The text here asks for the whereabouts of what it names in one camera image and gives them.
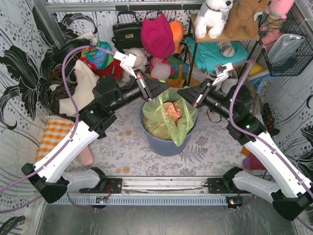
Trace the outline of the blue trash bin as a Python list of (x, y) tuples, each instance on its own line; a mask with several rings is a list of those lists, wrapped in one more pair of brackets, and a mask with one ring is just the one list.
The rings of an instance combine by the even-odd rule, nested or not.
[(198, 125), (199, 117), (197, 116), (193, 128), (186, 135), (186, 138), (185, 138), (184, 142), (182, 143), (182, 145), (176, 146), (176, 144), (172, 140), (162, 140), (162, 139), (154, 137), (153, 135), (151, 135), (147, 132), (147, 130), (145, 129), (145, 127), (143, 125), (144, 114), (143, 114), (142, 108), (145, 104), (146, 104), (146, 102), (143, 102), (140, 106), (139, 120), (140, 120), (140, 126), (145, 133), (145, 136), (147, 138), (150, 149), (154, 153), (161, 155), (161, 156), (164, 156), (164, 157), (172, 157), (175, 155), (179, 155), (185, 149), (188, 142), (190, 141), (191, 136), (193, 135), (193, 133), (194, 133), (194, 131)]

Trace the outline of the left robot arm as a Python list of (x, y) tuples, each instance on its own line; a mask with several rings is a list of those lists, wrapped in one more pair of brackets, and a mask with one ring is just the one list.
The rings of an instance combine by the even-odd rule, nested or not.
[(91, 142), (106, 136), (105, 131), (116, 121), (118, 109), (138, 98), (151, 101), (169, 87), (139, 71), (122, 87), (113, 76), (99, 78), (92, 89), (94, 99), (80, 111), (70, 132), (40, 161), (26, 163), (23, 174), (49, 204), (72, 191), (111, 193), (108, 177), (99, 168), (70, 173), (66, 168)]

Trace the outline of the green trash bag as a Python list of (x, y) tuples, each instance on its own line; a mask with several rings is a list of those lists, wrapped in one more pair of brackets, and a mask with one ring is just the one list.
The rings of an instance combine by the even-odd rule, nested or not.
[(181, 146), (196, 124), (198, 110), (170, 87), (143, 105), (143, 126), (153, 137)]

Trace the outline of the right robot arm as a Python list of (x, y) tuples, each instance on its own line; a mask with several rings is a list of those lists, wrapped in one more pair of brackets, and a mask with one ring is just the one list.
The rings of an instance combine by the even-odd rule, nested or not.
[(313, 203), (313, 183), (296, 169), (274, 143), (265, 126), (250, 111), (253, 99), (245, 86), (234, 85), (226, 96), (211, 84), (184, 88), (178, 94), (193, 107), (206, 106), (228, 121), (230, 136), (249, 150), (274, 178), (253, 176), (240, 167), (223, 175), (227, 191), (246, 191), (269, 203), (288, 221), (295, 220)]

